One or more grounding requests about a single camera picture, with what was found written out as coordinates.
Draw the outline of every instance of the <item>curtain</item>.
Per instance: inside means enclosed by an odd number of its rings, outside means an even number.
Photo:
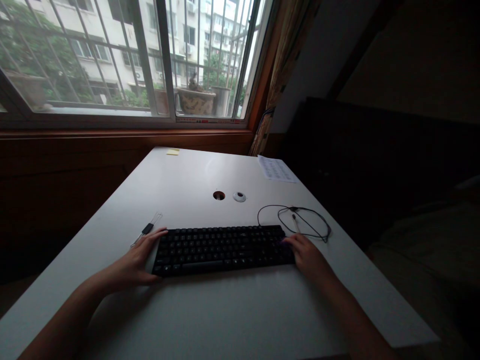
[[[307,38],[314,18],[322,0],[282,0],[286,3],[283,18],[276,21],[283,23],[281,35],[276,49],[275,62],[271,75],[270,88],[266,101],[266,111],[263,113],[260,124],[251,145],[249,155],[261,155],[267,143],[268,133],[272,125],[275,106],[299,58],[302,46]]]

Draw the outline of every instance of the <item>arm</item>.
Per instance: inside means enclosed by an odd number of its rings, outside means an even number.
[[[315,245],[301,234],[292,235],[283,241],[291,245],[298,269],[318,288],[332,307],[345,334],[352,359],[398,359]]]
[[[159,228],[142,237],[123,257],[77,287],[19,359],[72,358],[104,297],[127,288],[160,282],[161,278],[145,271],[145,262],[155,240],[168,232],[165,229]]]

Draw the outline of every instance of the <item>forearm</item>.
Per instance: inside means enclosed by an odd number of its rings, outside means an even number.
[[[335,312],[352,359],[398,358],[355,297],[338,279],[317,283],[317,287]]]
[[[65,301],[19,359],[69,359],[106,293],[89,278]]]

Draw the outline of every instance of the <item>desk surface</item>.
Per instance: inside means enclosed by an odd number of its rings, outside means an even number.
[[[83,280],[129,249],[155,212],[163,213],[155,228],[246,226],[269,204],[325,217],[329,242],[313,242],[392,346],[438,340],[302,183],[266,180],[254,157],[167,150],[148,154],[0,320],[1,359],[16,359]],[[217,190],[224,200],[214,199]],[[246,201],[236,202],[235,192]],[[262,210],[260,223],[278,224],[277,211]],[[316,216],[304,217],[325,232]],[[294,265],[172,278],[111,295],[84,349],[88,359],[305,359],[347,350],[328,306]]]

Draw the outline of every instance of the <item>sticky note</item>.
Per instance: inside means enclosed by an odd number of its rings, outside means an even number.
[[[178,155],[180,153],[180,149],[169,149],[166,154],[167,155]]]

